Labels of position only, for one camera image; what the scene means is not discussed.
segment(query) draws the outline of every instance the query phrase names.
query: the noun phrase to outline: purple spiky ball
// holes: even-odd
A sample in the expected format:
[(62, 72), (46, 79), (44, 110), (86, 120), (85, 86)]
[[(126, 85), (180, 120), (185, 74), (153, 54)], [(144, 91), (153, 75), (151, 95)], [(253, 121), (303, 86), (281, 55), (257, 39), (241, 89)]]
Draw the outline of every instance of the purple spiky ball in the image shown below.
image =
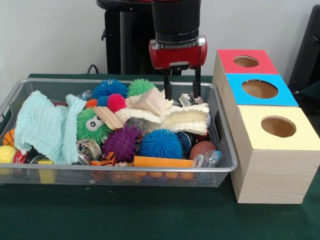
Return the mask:
[(117, 162), (132, 163), (136, 154), (136, 139), (140, 130), (135, 126), (128, 127), (127, 124), (118, 131), (109, 135), (102, 145), (102, 153), (106, 156), (114, 152)]

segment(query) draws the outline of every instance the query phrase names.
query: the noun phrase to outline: green spiky ball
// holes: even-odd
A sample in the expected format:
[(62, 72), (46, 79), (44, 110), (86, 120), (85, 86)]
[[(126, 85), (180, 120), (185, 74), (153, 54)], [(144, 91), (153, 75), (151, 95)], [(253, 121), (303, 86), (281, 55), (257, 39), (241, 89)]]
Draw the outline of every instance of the green spiky ball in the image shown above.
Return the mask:
[(88, 120), (94, 118), (95, 116), (96, 114), (91, 107), (85, 108), (78, 114), (76, 118), (76, 136), (78, 139), (93, 139), (99, 145), (101, 145), (105, 141), (105, 137), (108, 136), (112, 132), (112, 130), (105, 124), (98, 127), (96, 131), (88, 130), (86, 127), (86, 123)]
[(127, 98), (144, 94), (148, 90), (154, 88), (155, 85), (151, 82), (148, 81), (148, 79), (135, 79), (133, 82), (130, 83), (128, 87), (128, 93), (127, 93)]

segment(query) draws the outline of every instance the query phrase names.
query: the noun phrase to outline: red box top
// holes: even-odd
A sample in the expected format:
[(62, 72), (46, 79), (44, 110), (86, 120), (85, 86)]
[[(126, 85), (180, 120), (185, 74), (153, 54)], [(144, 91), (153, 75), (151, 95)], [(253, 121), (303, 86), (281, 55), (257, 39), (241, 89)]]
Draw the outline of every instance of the red box top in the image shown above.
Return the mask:
[(219, 49), (217, 52), (226, 74), (278, 74), (264, 50)]

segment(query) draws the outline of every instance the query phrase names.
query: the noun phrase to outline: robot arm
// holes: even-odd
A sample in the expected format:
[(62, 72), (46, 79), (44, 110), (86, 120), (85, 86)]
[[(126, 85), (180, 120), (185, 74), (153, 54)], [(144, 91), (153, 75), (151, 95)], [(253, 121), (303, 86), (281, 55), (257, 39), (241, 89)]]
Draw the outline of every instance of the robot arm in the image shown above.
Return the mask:
[(201, 0), (152, 0), (155, 39), (149, 43), (152, 65), (163, 70), (165, 97), (172, 99), (171, 69), (195, 70), (193, 97), (200, 96), (201, 66), (207, 41), (199, 36)]

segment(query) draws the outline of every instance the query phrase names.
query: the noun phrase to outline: black cable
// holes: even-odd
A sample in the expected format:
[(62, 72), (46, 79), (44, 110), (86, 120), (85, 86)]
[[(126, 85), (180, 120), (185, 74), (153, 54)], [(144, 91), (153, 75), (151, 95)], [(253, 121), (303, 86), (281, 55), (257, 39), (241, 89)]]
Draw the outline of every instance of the black cable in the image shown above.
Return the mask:
[(94, 64), (91, 64), (91, 65), (90, 65), (90, 67), (89, 67), (89, 69), (88, 69), (88, 71), (87, 71), (86, 73), (89, 74), (92, 68), (95, 69), (95, 73), (96, 73), (96, 74), (99, 74), (98, 68), (97, 68), (97, 66), (94, 65)]

